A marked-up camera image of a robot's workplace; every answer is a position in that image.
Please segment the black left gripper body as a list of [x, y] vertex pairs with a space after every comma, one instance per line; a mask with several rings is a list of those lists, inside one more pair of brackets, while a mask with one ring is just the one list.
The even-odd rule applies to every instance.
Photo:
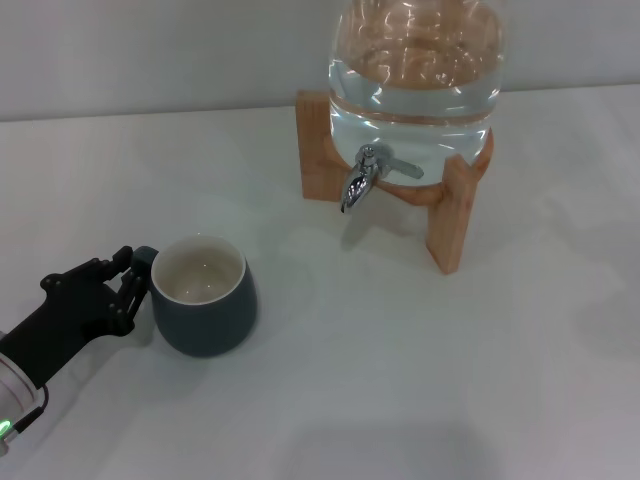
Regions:
[[44, 303], [1, 339], [1, 353], [43, 387], [91, 341], [113, 334], [106, 284], [75, 284], [46, 291]]

